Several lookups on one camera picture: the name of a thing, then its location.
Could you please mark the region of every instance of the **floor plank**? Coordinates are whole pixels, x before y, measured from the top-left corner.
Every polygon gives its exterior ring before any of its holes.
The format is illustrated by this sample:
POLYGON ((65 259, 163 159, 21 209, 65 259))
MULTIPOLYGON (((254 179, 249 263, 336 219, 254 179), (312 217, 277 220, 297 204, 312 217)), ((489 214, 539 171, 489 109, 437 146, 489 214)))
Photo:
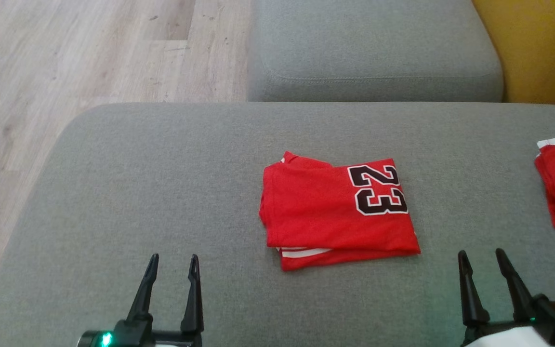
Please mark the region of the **floor plank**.
POLYGON ((245 100, 250 2, 0 1, 0 258, 49 151, 79 113, 245 100))

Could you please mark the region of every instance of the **gray ottoman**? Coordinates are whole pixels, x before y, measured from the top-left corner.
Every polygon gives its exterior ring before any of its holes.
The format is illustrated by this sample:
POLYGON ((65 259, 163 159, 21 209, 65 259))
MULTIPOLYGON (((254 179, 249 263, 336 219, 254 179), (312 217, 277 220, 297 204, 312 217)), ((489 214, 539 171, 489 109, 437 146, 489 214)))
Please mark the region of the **gray ottoman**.
POLYGON ((470 0, 255 0, 249 101, 500 101, 470 0))
POLYGON ((502 247, 555 299, 555 230, 536 142, 555 106, 130 104, 93 108, 51 152, 0 266, 0 346, 73 346, 127 314, 160 253, 151 311, 176 329, 200 257, 207 346, 458 346, 457 254, 492 319, 502 247), (280 270, 258 218, 285 150, 335 165, 394 158, 422 254, 280 270))

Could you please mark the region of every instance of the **gray sofa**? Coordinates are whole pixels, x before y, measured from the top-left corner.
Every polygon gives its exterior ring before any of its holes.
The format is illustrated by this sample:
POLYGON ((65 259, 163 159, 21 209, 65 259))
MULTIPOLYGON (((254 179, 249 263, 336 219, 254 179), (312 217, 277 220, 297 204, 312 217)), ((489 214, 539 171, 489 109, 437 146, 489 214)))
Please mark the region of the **gray sofa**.
POLYGON ((256 0, 249 101, 493 101, 502 68, 470 0, 256 0))
POLYGON ((555 299, 555 230, 533 160, 555 106, 129 104, 61 134, 0 265, 0 346, 73 346, 123 318, 152 253, 151 311, 176 329, 200 257, 207 346, 456 347, 457 253, 492 319, 511 318, 494 250, 555 299), (284 151, 394 158, 422 254, 284 273, 258 218, 284 151))

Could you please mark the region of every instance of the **green led indicator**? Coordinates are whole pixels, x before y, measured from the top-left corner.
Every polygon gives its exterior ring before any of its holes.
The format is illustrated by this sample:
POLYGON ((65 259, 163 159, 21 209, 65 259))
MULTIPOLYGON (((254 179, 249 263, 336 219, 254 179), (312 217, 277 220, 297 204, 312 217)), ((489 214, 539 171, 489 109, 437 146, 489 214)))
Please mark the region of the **green led indicator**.
POLYGON ((113 335, 110 333, 106 333, 102 336, 102 345, 103 347, 110 346, 110 343, 113 341, 113 335))

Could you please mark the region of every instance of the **jersey number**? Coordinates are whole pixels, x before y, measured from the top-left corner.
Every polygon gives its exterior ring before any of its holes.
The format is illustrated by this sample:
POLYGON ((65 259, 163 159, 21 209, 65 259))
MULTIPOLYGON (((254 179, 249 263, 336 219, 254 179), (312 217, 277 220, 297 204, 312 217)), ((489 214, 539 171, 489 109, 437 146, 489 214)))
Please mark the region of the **jersey number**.
POLYGON ((383 166, 384 172, 376 171, 367 165, 352 166, 348 168, 350 182, 355 187, 362 187, 355 194, 357 210, 362 215, 378 215, 386 213, 408 213, 406 200, 403 193, 396 188, 391 188, 391 195, 378 195, 378 203, 372 204, 370 199, 376 196, 371 188, 374 180, 382 185, 399 186, 397 171, 391 165, 383 166))

